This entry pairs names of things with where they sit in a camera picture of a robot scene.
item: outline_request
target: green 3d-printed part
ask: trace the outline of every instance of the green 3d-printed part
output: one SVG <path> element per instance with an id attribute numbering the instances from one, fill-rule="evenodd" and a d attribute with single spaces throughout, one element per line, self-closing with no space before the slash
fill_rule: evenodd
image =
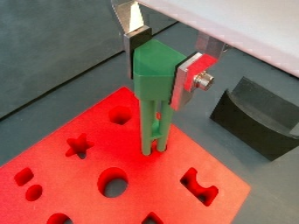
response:
<path id="1" fill-rule="evenodd" d="M 149 40 L 134 49 L 133 80 L 134 96 L 140 100 L 142 153 L 150 154 L 152 141 L 156 149 L 164 151 L 173 110 L 168 104 L 176 65 L 185 56 L 157 40 Z M 157 102 L 161 103 L 161 117 L 156 120 Z"/>

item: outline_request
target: gray table surface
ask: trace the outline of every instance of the gray table surface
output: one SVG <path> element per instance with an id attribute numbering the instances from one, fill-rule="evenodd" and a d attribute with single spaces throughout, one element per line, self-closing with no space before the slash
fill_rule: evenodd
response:
<path id="1" fill-rule="evenodd" d="M 182 24 L 176 24 L 154 38 L 185 55 L 193 52 L 196 31 Z M 225 53 L 209 73 L 216 79 L 213 86 L 208 92 L 197 90 L 172 122 L 251 185 L 233 223 L 297 223 L 299 148 L 268 162 L 209 119 L 209 115 L 222 91 L 237 85 L 241 76 L 297 106 L 299 80 L 236 49 Z M 121 86 L 132 88 L 122 53 L 0 122 L 0 164 Z"/>

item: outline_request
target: star-shaped hole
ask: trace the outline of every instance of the star-shaped hole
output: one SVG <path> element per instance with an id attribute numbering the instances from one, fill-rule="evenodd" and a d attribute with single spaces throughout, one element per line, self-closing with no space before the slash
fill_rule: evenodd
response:
<path id="1" fill-rule="evenodd" d="M 69 149 L 65 153 L 65 157 L 70 157 L 77 154 L 80 159 L 86 157 L 86 150 L 94 145 L 92 142 L 86 140 L 86 134 L 80 134 L 78 138 L 69 138 L 66 140 L 69 145 Z"/>

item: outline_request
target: red shape sorter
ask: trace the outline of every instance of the red shape sorter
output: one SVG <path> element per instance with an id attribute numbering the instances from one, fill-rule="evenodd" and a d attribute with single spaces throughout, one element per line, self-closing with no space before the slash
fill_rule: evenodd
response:
<path id="1" fill-rule="evenodd" d="M 1 167 L 0 223 L 231 223 L 248 184 L 174 126 L 148 157 L 138 131 L 122 87 Z M 114 178 L 126 189 L 109 198 Z"/>

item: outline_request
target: metal bracket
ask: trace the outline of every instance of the metal bracket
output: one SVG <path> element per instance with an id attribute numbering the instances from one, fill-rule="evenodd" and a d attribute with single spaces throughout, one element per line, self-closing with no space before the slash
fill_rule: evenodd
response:
<path id="1" fill-rule="evenodd" d="M 110 0 L 110 3 L 124 30 L 126 75 L 133 79 L 133 51 L 152 38 L 152 29 L 144 25 L 137 1 Z"/>
<path id="2" fill-rule="evenodd" d="M 213 82 L 213 77 L 206 69 L 213 66 L 220 58 L 225 44 L 206 35 L 198 33 L 196 52 L 176 67 L 172 85 L 170 107 L 178 110 L 192 98 L 196 88 L 206 91 Z"/>

